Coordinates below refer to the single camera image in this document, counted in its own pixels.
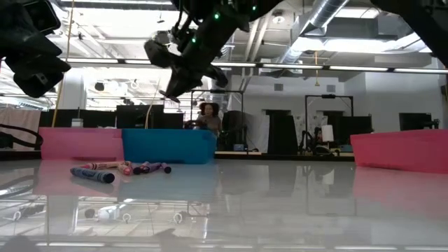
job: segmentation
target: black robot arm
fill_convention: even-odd
[[[171,34],[181,55],[174,55],[154,40],[145,44],[145,51],[152,64],[171,67],[171,79],[166,97],[178,102],[177,97],[202,85],[203,76],[217,81],[224,88],[228,84],[225,74],[211,62],[221,53],[236,29],[249,32],[249,22],[271,11],[282,0],[171,0],[188,15],[187,21],[179,28],[179,21]],[[190,29],[191,22],[198,24],[197,30]]]

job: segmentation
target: glossy white floor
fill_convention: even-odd
[[[0,251],[448,251],[448,175],[219,160],[104,185],[0,165]]]

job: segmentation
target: pink crayon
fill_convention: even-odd
[[[131,176],[132,174],[132,168],[124,164],[118,165],[117,170],[126,176]]]
[[[80,166],[81,168],[86,169],[110,169],[110,168],[118,168],[120,165],[125,165],[130,167],[131,162],[130,161],[123,161],[123,162],[102,162],[102,163],[90,163],[90,164],[84,164],[83,166]]]

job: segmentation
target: lamp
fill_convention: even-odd
[[[327,143],[328,148],[330,148],[330,142],[335,141],[332,125],[322,126],[322,141]]]

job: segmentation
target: blue crayon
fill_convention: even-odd
[[[107,171],[95,171],[91,169],[74,167],[70,169],[73,176],[77,176],[82,179],[90,179],[102,183],[112,183],[115,180],[115,176]]]

